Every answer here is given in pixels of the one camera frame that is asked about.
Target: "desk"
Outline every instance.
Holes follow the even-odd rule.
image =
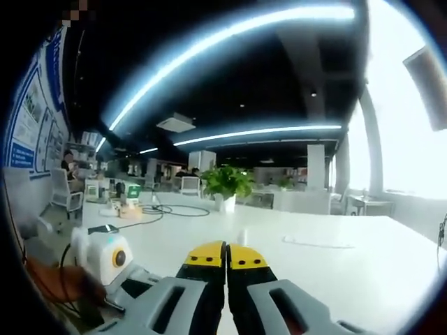
[[[150,193],[140,195],[142,202]],[[236,242],[247,234],[247,245],[263,254],[278,278],[288,278],[328,305],[333,320],[347,320],[379,334],[395,334],[418,308],[437,278],[436,245],[387,216],[327,216],[288,213],[236,205],[235,213],[220,214],[210,200],[159,193],[164,204],[190,204],[211,211],[186,218],[166,214],[158,222],[123,229],[135,261],[148,271],[173,276],[193,248],[214,240]],[[99,204],[85,203],[87,227],[130,222],[104,218]],[[193,214],[192,209],[173,208]],[[144,215],[143,220],[156,216]],[[289,244],[291,236],[306,244],[350,245],[333,249]],[[440,260],[446,260],[440,250]],[[218,334],[236,335],[228,303]]]
[[[376,198],[365,197],[363,195],[348,195],[351,204],[357,208],[357,215],[361,213],[366,216],[368,207],[388,207],[390,210],[390,216],[393,215],[394,202],[379,200]]]

